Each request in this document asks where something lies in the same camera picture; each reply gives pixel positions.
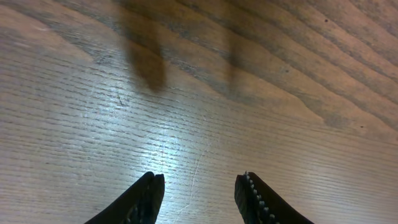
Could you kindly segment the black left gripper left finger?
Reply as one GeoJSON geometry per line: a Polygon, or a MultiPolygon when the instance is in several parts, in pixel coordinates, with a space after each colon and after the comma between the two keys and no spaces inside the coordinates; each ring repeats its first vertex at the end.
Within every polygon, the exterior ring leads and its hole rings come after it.
{"type": "Polygon", "coordinates": [[[146,172],[85,224],[155,224],[164,193],[164,175],[146,172]]]}

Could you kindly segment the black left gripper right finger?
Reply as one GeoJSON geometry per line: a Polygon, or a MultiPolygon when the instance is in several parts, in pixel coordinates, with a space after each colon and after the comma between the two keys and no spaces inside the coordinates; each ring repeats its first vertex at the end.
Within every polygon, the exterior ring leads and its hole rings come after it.
{"type": "Polygon", "coordinates": [[[234,199],[245,224],[313,224],[253,172],[236,177],[234,199]]]}

